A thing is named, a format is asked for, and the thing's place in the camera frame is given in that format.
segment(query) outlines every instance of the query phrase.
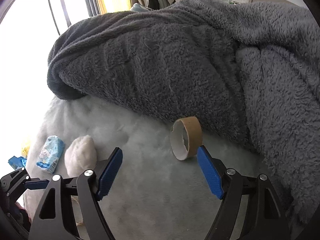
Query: cardboard tube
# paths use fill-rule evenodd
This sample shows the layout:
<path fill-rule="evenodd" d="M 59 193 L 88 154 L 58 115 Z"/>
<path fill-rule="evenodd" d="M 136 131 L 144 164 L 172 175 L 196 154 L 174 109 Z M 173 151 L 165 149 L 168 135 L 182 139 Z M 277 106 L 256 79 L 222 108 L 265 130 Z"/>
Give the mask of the cardboard tube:
<path fill-rule="evenodd" d="M 188 148 L 183 139 L 183 130 L 188 136 Z M 179 161 L 196 155 L 198 148 L 202 145 L 202 130 L 199 120 L 195 116 L 178 119 L 174 122 L 170 142 L 174 156 Z"/>

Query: bed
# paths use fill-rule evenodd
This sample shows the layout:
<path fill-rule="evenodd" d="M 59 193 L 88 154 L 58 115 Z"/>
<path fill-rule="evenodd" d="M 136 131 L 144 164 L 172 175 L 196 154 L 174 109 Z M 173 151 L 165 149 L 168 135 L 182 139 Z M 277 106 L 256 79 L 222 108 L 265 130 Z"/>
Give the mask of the bed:
<path fill-rule="evenodd" d="M 204 239 L 220 200 L 211 194 L 196 158 L 181 162 L 174 157 L 169 141 L 171 125 L 95 97 L 55 97 L 30 148 L 26 168 L 31 177 L 50 179 L 52 175 L 36 166 L 46 138 L 57 135 L 67 148 L 75 138 L 89 134 L 99 160 L 108 158 L 115 147 L 123 150 L 123 164 L 111 191 L 100 201 L 116 239 Z M 260 173 L 260 155 L 212 134 L 204 133 L 203 143 L 227 167 L 247 176 Z M 63 156 L 55 174 L 68 177 Z M 24 194 L 31 217 L 42 194 L 43 190 Z M 242 201 L 231 239 L 240 235 L 245 211 L 246 202 Z M 79 221 L 77 204 L 74 212 Z M 83 239 L 88 239 L 84 226 L 78 230 Z"/>

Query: blue tissue package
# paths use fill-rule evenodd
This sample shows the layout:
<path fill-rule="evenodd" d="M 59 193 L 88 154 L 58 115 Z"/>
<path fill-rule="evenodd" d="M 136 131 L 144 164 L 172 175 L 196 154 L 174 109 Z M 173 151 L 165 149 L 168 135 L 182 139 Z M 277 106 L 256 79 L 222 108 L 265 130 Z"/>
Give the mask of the blue tissue package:
<path fill-rule="evenodd" d="M 36 165 L 43 171 L 53 174 L 63 153 L 64 146 L 64 142 L 58 136 L 49 136 L 42 147 Z"/>
<path fill-rule="evenodd" d="M 10 164 L 10 166 L 15 170 L 25 167 L 26 162 L 27 162 L 27 159 L 22 156 L 19 158 L 16 156 L 13 156 L 8 160 L 8 163 Z"/>

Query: white plush toy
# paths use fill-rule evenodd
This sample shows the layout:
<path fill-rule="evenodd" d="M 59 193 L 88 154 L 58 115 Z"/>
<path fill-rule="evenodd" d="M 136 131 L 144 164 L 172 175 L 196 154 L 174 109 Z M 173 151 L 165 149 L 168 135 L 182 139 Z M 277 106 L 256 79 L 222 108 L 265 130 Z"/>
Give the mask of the white plush toy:
<path fill-rule="evenodd" d="M 79 176 L 87 169 L 94 169 L 97 164 L 97 152 L 90 135 L 75 139 L 64 154 L 64 163 L 68 175 Z"/>

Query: metal screw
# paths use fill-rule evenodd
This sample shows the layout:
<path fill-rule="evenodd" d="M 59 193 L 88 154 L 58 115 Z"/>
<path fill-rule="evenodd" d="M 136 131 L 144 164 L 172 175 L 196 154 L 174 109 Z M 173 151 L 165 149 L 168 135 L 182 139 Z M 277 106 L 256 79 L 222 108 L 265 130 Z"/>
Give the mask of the metal screw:
<path fill-rule="evenodd" d="M 53 181 L 58 181 L 61 178 L 61 176 L 59 174 L 56 174 L 52 177 Z"/>
<path fill-rule="evenodd" d="M 268 177 L 266 176 L 266 174 L 261 174 L 261 175 L 260 175 L 260 179 L 262 179 L 262 180 L 267 180 Z"/>
<path fill-rule="evenodd" d="M 235 175 L 236 174 L 236 171 L 234 169 L 227 169 L 227 173 L 229 175 Z"/>
<path fill-rule="evenodd" d="M 93 171 L 92 171 L 92 170 L 86 170 L 86 171 L 84 172 L 84 175 L 87 176 L 87 177 L 90 177 L 92 174 L 93 174 Z"/>

